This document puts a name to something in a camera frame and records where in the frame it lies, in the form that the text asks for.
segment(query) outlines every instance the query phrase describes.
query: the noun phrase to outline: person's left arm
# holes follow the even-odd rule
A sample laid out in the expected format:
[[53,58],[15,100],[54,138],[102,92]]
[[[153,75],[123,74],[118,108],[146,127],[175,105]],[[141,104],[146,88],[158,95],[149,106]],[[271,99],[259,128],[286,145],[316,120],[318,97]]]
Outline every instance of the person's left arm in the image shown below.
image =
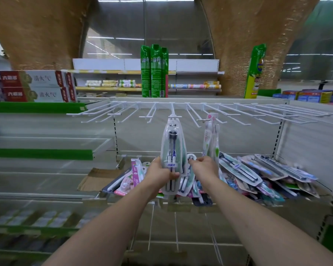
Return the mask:
[[145,206],[178,176],[162,169],[160,157],[156,158],[141,183],[75,233],[43,266],[120,265]]

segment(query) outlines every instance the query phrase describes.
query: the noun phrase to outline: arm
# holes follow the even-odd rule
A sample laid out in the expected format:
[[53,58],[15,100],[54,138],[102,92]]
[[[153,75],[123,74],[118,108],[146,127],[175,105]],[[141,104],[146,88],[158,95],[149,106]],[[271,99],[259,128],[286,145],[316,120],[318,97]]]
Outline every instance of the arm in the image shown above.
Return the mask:
[[141,183],[75,233],[43,265],[120,265],[145,206],[165,183],[178,176],[162,169],[160,157],[156,158]]
[[189,162],[257,265],[333,266],[331,251],[287,220],[221,181],[218,168],[210,157]]

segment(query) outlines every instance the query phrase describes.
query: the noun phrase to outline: forearm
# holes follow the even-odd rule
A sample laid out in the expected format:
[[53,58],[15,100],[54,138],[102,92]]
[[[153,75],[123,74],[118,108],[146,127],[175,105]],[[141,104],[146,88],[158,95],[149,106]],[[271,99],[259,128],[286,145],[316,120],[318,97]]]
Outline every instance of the forearm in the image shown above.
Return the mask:
[[150,196],[151,189],[141,182],[74,234],[44,266],[120,265]]
[[333,265],[329,250],[287,220],[216,177],[202,184],[257,265]]

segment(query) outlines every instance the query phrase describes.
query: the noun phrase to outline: person's right hand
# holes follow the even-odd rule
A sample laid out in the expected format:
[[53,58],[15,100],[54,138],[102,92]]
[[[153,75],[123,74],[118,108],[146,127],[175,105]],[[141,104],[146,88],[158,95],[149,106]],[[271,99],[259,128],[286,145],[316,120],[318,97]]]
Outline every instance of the person's right hand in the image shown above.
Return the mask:
[[218,178],[217,164],[209,156],[200,157],[196,160],[189,159],[189,163],[201,184],[204,184],[211,177]]

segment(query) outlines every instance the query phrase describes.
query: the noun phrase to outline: brown column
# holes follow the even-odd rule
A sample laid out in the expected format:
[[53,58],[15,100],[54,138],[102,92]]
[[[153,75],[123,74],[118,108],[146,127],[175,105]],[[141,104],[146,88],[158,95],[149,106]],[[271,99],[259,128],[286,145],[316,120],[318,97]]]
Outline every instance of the brown column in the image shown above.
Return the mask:
[[0,0],[0,44],[12,69],[70,69],[91,0]]
[[222,95],[243,96],[253,47],[266,43],[261,89],[276,88],[286,54],[319,0],[201,0],[216,58]]

